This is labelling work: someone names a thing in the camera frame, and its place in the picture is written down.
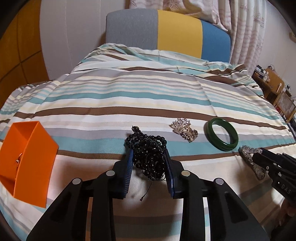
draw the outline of striped fabric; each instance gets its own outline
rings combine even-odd
[[[216,116],[237,130],[239,144],[233,151],[220,151],[205,137],[205,123]],[[191,121],[199,132],[195,141],[172,132],[177,118]],[[19,121],[40,121],[59,145],[47,207],[73,178],[88,180],[111,169],[124,156],[124,139],[137,125],[144,133],[164,136],[170,156],[185,169],[203,179],[223,178],[270,231],[282,196],[268,177],[256,179],[238,148],[296,156],[287,125],[243,65],[124,45],[102,45],[70,74],[15,90],[0,110],[0,146],[11,124]],[[224,129],[214,130],[228,140]],[[165,182],[154,182],[140,202],[149,185],[134,169],[127,198],[114,200],[117,240],[179,240],[183,201],[170,198]],[[14,199],[1,184],[0,210],[23,241],[45,212]],[[205,220],[210,240],[206,200]]]

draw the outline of brown stripe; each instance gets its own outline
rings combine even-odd
[[[111,51],[111,52],[115,52],[115,53],[120,53],[120,54],[123,54],[121,53],[120,51],[116,50],[116,49],[107,49],[108,51]]]
[[[242,86],[242,85],[244,85],[244,84],[237,83],[236,85],[233,85],[233,87],[239,87],[239,86]]]
[[[101,54],[101,55],[106,55],[108,57],[111,57],[111,58],[114,58],[114,59],[118,59],[118,60],[127,60],[125,58],[121,58],[121,57],[118,57],[118,56],[113,55],[113,54]]]
[[[227,153],[217,153],[217,154],[200,154],[192,156],[172,156],[171,158],[176,161],[195,161],[203,159],[216,159],[221,157],[229,157],[239,155],[238,152],[227,152]]]
[[[1,124],[1,123],[8,123],[9,121],[10,121],[10,119],[0,120],[0,124]]]
[[[241,70],[245,70],[245,69],[246,69],[245,65],[242,64],[242,65],[239,65],[238,67],[236,67],[235,69],[227,68],[224,71],[216,69],[216,70],[207,71],[207,73],[215,74],[215,75],[220,75],[220,74],[225,75],[225,74],[231,74],[233,72],[240,72]]]
[[[269,219],[269,217],[274,213],[274,212],[276,212],[278,209],[280,209],[281,208],[281,206],[280,205],[276,205],[271,211],[270,211],[270,213],[260,222],[260,225],[262,226],[268,219]]]
[[[295,143],[284,144],[284,145],[274,145],[265,147],[265,149],[270,150],[276,147],[283,147],[293,145]],[[58,155],[70,156],[82,159],[107,159],[107,160],[122,160],[125,155],[123,154],[113,154],[113,153],[80,153],[74,151],[67,150],[58,150]],[[226,152],[226,153],[217,153],[217,154],[200,154],[200,155],[191,155],[191,156],[172,156],[171,158],[176,161],[196,161],[203,159],[216,159],[221,157],[230,157],[230,156],[238,156],[238,152]]]
[[[84,107],[64,107],[48,110],[41,110],[35,114],[27,114],[22,112],[16,112],[14,116],[25,119],[33,118],[34,116],[49,116],[49,115],[140,115],[140,116],[157,116],[167,118],[186,118],[194,120],[209,121],[214,117],[212,115],[206,115],[196,112],[186,112],[177,110],[163,110],[163,109],[150,109],[150,108],[136,108],[136,107],[99,107],[99,108],[84,108]],[[234,122],[238,124],[259,126],[259,127],[271,127],[277,130],[285,130],[284,126],[273,126],[268,123],[254,122],[249,120],[239,120],[231,117],[221,117],[228,122]]]
[[[229,79],[229,78],[226,78],[223,76],[218,76],[218,75],[204,77],[204,79],[211,80],[211,81],[218,82],[218,83],[224,83],[224,84],[228,84],[228,85],[235,84],[235,83],[239,84],[238,82],[236,82],[232,79]]]
[[[82,159],[107,159],[107,160],[122,160],[125,155],[112,153],[80,153],[67,150],[58,150],[58,155],[71,156]]]
[[[147,67],[130,67],[130,68],[125,68],[123,70],[127,70],[127,71],[134,71],[134,70],[154,70],[154,71],[170,71],[167,69],[153,69],[153,68],[147,68]]]
[[[270,150],[270,149],[273,149],[273,148],[276,148],[276,147],[290,146],[290,145],[294,145],[294,144],[296,144],[296,142],[289,143],[289,144],[282,144],[282,145],[267,146],[267,147],[264,147],[264,148],[266,150]]]

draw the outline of yellow cushion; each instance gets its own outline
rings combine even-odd
[[[157,48],[201,58],[201,21],[184,14],[158,10]]]

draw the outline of green jade bangle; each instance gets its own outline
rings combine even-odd
[[[222,141],[217,137],[217,135],[213,130],[213,125],[218,125],[225,128],[225,130],[228,132],[230,136],[230,144],[225,143],[224,141]],[[221,118],[213,118],[208,122],[207,134],[208,134],[209,142],[211,142],[213,146],[215,146],[221,151],[231,151],[237,146],[239,142],[239,137],[237,135],[236,130],[233,128],[233,126],[229,122]]]

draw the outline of curtain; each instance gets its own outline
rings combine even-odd
[[[231,64],[245,64],[252,74],[260,57],[266,0],[131,0],[130,8],[153,8],[210,22],[231,36]]]
[[[230,1],[232,64],[245,64],[252,75],[262,50],[266,0]]]

